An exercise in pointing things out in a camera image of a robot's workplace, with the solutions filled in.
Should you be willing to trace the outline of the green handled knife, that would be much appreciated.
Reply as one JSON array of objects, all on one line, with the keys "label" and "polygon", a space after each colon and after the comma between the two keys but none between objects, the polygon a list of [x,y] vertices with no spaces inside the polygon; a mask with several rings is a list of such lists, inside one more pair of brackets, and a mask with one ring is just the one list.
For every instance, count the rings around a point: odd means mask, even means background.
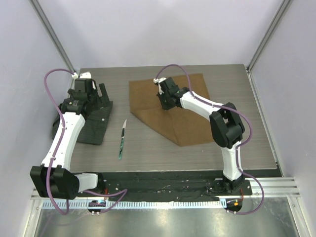
[{"label": "green handled knife", "polygon": [[119,155],[118,155],[119,160],[122,159],[123,146],[124,146],[125,133],[126,133],[126,125],[127,125],[127,119],[124,121],[122,130],[121,130],[120,148],[119,148]]}]

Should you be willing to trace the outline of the brown cloth napkin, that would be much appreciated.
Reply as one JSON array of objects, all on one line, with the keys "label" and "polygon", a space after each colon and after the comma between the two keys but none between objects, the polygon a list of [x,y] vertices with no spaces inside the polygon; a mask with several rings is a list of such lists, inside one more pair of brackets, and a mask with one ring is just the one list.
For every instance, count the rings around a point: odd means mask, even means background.
[{"label": "brown cloth napkin", "polygon": [[202,116],[178,107],[164,110],[152,79],[129,82],[130,112],[149,128],[184,147],[214,142],[210,123]]}]

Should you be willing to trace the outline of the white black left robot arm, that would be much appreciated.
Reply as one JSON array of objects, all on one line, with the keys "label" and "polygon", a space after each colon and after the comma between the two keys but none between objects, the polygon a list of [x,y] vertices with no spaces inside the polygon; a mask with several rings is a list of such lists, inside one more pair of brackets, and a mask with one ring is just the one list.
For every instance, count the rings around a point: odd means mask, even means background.
[{"label": "white black left robot arm", "polygon": [[103,143],[113,102],[105,85],[97,85],[93,79],[77,79],[68,93],[70,97],[58,107],[63,117],[54,123],[51,148],[41,165],[31,168],[30,177],[42,198],[74,199],[85,190],[100,197],[105,191],[103,175],[91,171],[74,174],[70,164],[76,143]]}]

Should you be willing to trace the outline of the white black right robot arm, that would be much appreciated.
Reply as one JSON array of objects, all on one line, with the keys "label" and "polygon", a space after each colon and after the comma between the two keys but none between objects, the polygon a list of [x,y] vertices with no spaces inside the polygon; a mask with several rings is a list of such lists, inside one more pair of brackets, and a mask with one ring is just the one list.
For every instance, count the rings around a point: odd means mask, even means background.
[{"label": "white black right robot arm", "polygon": [[174,107],[190,110],[210,122],[212,138],[221,147],[223,157],[223,178],[220,191],[236,194],[244,181],[240,162],[240,145],[244,125],[236,113],[234,104],[225,105],[207,100],[189,88],[179,88],[173,78],[153,79],[158,86],[157,97],[164,110]]}]

